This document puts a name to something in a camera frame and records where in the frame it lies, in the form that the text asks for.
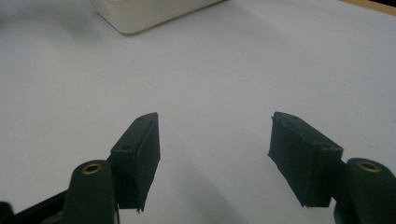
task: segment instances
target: white object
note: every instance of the white object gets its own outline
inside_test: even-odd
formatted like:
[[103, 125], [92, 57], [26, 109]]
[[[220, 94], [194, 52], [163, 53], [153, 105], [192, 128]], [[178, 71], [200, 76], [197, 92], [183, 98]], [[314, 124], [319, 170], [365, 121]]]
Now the white object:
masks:
[[91, 0], [116, 30], [133, 34], [222, 0]]

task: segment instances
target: white table surface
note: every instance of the white table surface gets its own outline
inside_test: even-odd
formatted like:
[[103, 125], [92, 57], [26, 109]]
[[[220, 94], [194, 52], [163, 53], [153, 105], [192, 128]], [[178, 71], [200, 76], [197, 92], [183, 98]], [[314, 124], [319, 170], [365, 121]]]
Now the white table surface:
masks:
[[146, 210], [121, 223], [320, 223], [267, 157], [275, 111], [396, 173], [396, 17], [336, 0], [232, 0], [120, 35], [87, 0], [0, 2], [0, 199], [68, 188], [158, 112]]

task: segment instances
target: white box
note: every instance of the white box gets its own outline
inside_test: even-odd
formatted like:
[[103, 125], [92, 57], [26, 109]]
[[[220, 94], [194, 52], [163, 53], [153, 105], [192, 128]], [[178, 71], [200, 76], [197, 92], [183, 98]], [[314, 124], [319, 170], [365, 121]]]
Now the white box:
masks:
[[223, 0], [90, 0], [116, 30], [133, 34]]

